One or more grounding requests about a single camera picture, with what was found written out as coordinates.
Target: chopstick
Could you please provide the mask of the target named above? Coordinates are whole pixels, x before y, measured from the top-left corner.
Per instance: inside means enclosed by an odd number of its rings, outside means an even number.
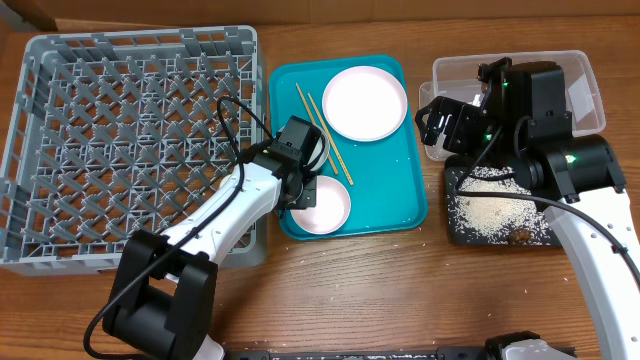
[[[298,83],[296,83],[296,87],[298,88],[298,93],[300,94],[300,98],[302,99],[302,103],[304,104],[304,107],[307,108],[307,114],[309,114],[309,119],[311,119],[311,123],[315,126],[318,126],[318,124],[316,124],[316,119],[313,118],[311,109],[309,109],[309,104],[307,104],[307,100],[304,98],[304,95],[302,95],[302,90],[300,90],[300,85],[298,85]],[[331,164],[331,167],[333,168],[333,172],[336,175],[338,175],[338,168],[336,167],[336,164],[333,162],[331,153],[329,153],[329,164]]]
[[[327,127],[327,124],[324,123],[324,119],[322,118],[322,114],[320,114],[320,110],[318,110],[318,107],[316,106],[316,102],[313,101],[313,98],[311,97],[310,93],[307,93],[307,95],[309,95],[309,100],[311,100],[311,105],[313,105],[313,108],[316,110],[316,114],[318,114],[318,119],[322,123],[322,127],[324,128],[324,132],[327,133],[327,137],[329,138],[329,142],[331,143],[331,146],[333,147],[333,151],[336,153],[336,156],[338,157],[338,161],[340,162],[340,166],[342,166],[342,170],[344,171],[344,174],[347,176],[347,180],[349,180],[349,184],[351,186],[353,186],[353,179],[351,179],[351,175],[349,174],[349,170],[347,170],[347,166],[344,164],[344,161],[342,160],[342,156],[340,156],[340,152],[338,151],[338,147],[336,146],[336,143],[333,142],[333,138],[331,137],[331,133],[329,132],[329,128]]]

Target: blue tray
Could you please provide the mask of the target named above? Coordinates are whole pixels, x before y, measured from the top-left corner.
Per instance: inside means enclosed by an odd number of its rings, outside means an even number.
[[[307,92],[311,93],[313,100],[321,107],[324,88],[329,81],[342,70],[363,65],[375,66],[392,74],[406,91],[402,67],[394,58],[386,55],[284,65],[276,69],[269,80],[272,128],[283,127],[291,115],[309,119],[296,82],[305,96]],[[311,104],[309,106],[318,121],[313,107]],[[333,149],[331,154],[338,167],[338,175],[334,175],[328,161],[321,173],[338,179],[349,192],[349,219],[331,234],[314,235],[302,230],[287,212],[280,221],[282,229],[294,239],[314,240],[404,230],[420,225],[427,216],[427,197],[411,110],[407,109],[407,116],[400,128],[382,140],[356,142],[332,129],[329,131],[353,178],[354,186],[349,185]]]

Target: dish rack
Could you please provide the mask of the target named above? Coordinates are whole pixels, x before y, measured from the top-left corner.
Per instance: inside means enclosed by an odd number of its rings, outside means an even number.
[[[128,235],[194,212],[231,172],[216,99],[264,119],[263,59],[248,26],[31,39],[0,168],[0,267],[22,275],[118,266]],[[223,104],[242,147],[262,140]],[[223,266],[266,255],[261,219]]]

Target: table top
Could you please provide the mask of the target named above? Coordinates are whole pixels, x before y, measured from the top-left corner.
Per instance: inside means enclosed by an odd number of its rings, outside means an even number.
[[[418,88],[431,79],[439,57],[584,51],[605,108],[603,135],[626,175],[640,225],[639,17],[258,26],[257,31],[268,74],[300,61],[395,57],[404,67],[414,112]],[[6,42],[0,68],[2,139],[24,47],[33,35],[12,34]],[[213,339],[231,350],[412,350],[481,345],[492,336],[530,330],[554,346],[576,347],[583,359],[599,358],[589,312],[562,249],[452,245],[445,226],[443,164],[420,154],[429,201],[420,228],[301,243],[287,238],[270,215],[265,264],[219,273]],[[113,276],[25,278],[0,270],[0,357],[87,358],[82,334],[106,302]],[[172,287],[166,281],[160,286]],[[128,350],[102,331],[96,331],[93,344],[101,351]]]

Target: clear plastic container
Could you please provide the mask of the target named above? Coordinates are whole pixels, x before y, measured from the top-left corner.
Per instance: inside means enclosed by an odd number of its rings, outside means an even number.
[[[439,58],[433,63],[433,81],[420,86],[420,108],[436,96],[446,96],[470,104],[479,104],[484,94],[476,79],[478,65],[510,57],[513,64],[532,61],[555,61],[564,70],[567,110],[573,113],[573,135],[585,136],[605,127],[600,90],[587,55],[578,50],[528,53],[472,55]],[[452,153],[443,150],[444,135],[435,146],[425,146],[427,156],[443,161]]]

